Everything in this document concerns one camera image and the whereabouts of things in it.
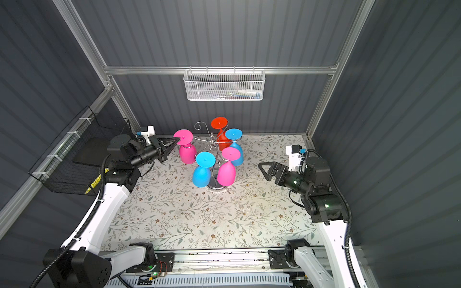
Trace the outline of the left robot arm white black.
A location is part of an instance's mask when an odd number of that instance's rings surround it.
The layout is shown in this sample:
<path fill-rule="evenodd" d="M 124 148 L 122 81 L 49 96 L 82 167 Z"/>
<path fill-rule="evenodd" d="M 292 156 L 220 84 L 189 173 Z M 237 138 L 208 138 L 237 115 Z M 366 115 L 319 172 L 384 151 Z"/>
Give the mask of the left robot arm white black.
<path fill-rule="evenodd" d="M 30 286 L 37 287 L 48 275 L 56 288 L 103 288 L 134 266 L 144 266 L 152 272 L 158 263 L 152 244 L 137 242 L 104 256 L 100 251 L 115 214 L 141 176 L 139 169 L 155 161 L 165 162 L 178 142 L 178 137 L 153 135 L 142 146 L 128 134 L 114 137 L 100 167 L 97 198 L 61 248 L 46 253 L 44 268 Z"/>

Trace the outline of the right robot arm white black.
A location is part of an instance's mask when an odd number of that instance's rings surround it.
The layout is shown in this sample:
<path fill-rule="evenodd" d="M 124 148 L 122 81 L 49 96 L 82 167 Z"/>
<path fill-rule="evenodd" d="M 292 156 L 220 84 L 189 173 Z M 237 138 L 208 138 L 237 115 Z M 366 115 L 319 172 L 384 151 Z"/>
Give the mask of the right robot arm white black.
<path fill-rule="evenodd" d="M 289 240 L 285 258 L 289 266 L 299 267 L 315 288 L 364 288 L 367 283 L 351 242 L 352 213 L 337 188 L 327 161 L 307 157 L 299 172 L 277 163 L 259 163 L 267 181 L 298 193 L 302 208 L 311 217 L 327 252 L 326 270 L 306 240 Z"/>

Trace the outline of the blue wine glass back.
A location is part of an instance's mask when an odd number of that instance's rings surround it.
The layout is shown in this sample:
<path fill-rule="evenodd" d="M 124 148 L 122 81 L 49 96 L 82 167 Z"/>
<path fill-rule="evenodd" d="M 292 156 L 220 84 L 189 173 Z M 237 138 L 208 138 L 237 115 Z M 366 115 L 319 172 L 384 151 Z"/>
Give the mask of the blue wine glass back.
<path fill-rule="evenodd" d="M 243 132 L 240 129 L 237 128 L 231 128 L 225 132 L 225 136 L 232 141 L 232 144 L 230 147 L 235 148 L 239 150 L 240 152 L 240 158 L 237 160 L 233 160 L 232 164 L 237 167 L 243 164 L 244 162 L 244 153 L 242 147 L 237 143 L 238 140 L 240 140 L 243 136 Z"/>

